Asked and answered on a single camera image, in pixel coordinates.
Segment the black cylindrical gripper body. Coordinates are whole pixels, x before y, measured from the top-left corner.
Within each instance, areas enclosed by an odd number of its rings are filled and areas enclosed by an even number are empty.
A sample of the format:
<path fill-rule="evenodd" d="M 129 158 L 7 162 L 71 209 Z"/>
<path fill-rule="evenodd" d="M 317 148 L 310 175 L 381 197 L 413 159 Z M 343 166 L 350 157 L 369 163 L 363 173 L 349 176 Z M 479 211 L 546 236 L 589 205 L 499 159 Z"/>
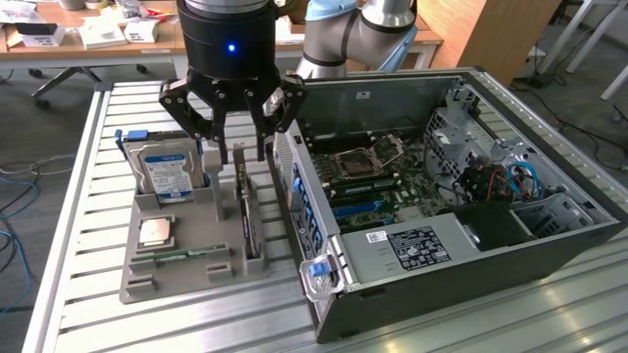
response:
<path fill-rule="evenodd" d="M 278 7 L 270 1 L 179 1 L 190 90 L 210 106 L 249 110 L 246 90 L 267 99 L 279 86 Z"/>

